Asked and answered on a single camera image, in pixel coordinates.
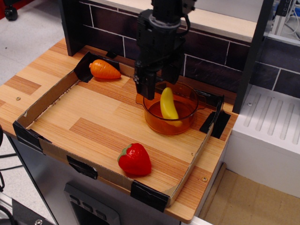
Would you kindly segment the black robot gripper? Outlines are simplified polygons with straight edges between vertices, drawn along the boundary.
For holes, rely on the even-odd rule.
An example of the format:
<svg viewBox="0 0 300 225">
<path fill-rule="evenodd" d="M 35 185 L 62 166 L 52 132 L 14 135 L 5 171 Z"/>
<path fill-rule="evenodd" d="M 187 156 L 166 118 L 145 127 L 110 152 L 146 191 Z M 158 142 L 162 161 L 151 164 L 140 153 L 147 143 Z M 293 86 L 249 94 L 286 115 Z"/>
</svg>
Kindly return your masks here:
<svg viewBox="0 0 300 225">
<path fill-rule="evenodd" d="M 184 62 L 185 32 L 178 32 L 181 15 L 169 9 L 147 9 L 137 19 L 136 43 L 139 55 L 135 61 L 136 91 L 148 100 L 155 96 L 156 84 L 165 80 L 175 84 Z M 157 72 L 162 70 L 162 78 Z"/>
</svg>

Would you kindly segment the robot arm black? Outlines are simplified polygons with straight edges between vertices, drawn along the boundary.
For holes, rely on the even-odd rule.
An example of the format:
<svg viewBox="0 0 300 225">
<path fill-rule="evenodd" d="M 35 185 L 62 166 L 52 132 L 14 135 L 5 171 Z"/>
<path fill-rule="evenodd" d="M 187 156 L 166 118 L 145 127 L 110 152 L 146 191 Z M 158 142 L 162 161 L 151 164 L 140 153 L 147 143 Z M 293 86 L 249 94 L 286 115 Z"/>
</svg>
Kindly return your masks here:
<svg viewBox="0 0 300 225">
<path fill-rule="evenodd" d="M 157 72 L 160 79 L 175 84 L 184 62 L 184 36 L 189 32 L 188 14 L 193 0 L 153 0 L 153 8 L 142 11 L 137 20 L 136 42 L 140 49 L 135 61 L 137 93 L 148 100 L 155 96 Z"/>
</svg>

